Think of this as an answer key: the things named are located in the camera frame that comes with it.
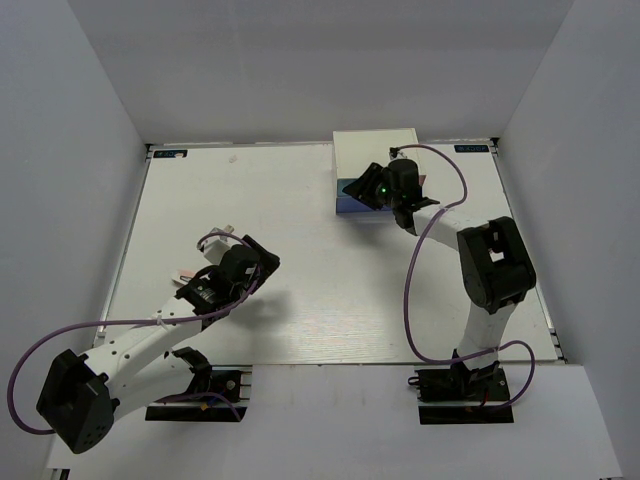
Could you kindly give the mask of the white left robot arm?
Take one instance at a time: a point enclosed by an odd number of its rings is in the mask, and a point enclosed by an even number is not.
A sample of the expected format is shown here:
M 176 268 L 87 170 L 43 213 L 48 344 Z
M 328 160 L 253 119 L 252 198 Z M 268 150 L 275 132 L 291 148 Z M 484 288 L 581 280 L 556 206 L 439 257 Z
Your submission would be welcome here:
M 206 260 L 151 317 L 104 344 L 52 361 L 37 412 L 75 454 L 121 418 L 152 403 L 226 402 L 226 379 L 187 340 L 257 291 L 281 260 L 252 237 L 220 230 L 197 243 Z

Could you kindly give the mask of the light blue small drawer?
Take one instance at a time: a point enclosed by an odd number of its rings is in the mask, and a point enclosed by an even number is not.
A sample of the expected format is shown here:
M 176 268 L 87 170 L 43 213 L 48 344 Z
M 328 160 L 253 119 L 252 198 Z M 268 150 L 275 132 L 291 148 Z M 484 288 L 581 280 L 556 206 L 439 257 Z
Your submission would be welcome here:
M 339 178 L 336 181 L 336 196 L 348 197 L 348 194 L 344 192 L 344 189 L 355 182 L 354 178 Z

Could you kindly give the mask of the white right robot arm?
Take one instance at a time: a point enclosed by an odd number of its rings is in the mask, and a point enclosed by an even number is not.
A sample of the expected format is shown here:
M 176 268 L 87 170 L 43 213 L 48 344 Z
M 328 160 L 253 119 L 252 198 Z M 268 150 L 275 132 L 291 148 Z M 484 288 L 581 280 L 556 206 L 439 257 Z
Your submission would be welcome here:
M 418 237 L 403 292 L 403 323 L 409 348 L 430 365 L 457 366 L 453 390 L 472 399 L 484 391 L 497 371 L 503 334 L 516 307 L 536 285 L 536 273 L 515 221 L 507 216 L 480 222 L 453 209 L 467 200 L 468 186 L 460 168 L 462 196 L 444 207 L 423 195 L 417 164 L 395 159 L 388 166 L 371 164 L 343 193 L 373 209 L 388 208 L 397 225 Z M 433 239 L 458 253 L 461 279 L 470 300 L 465 330 L 452 357 L 438 360 L 419 352 L 409 319 L 410 287 L 419 251 Z

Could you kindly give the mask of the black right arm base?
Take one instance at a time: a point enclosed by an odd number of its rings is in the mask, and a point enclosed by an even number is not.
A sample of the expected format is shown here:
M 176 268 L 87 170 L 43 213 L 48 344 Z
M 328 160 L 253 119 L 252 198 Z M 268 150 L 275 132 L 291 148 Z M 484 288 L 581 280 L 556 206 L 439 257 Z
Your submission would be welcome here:
M 407 380 L 417 394 L 421 425 L 512 424 L 514 415 L 504 370 L 492 377 L 465 384 L 453 368 L 421 369 Z

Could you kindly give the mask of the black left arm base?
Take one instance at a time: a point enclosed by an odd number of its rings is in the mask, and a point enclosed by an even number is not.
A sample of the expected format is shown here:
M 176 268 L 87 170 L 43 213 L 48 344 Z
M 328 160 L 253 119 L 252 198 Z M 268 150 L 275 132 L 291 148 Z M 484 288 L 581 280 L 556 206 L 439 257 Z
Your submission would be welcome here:
M 237 423 L 248 409 L 253 369 L 213 367 L 197 374 L 187 387 L 172 397 L 175 401 L 150 404 L 145 411 L 149 422 Z

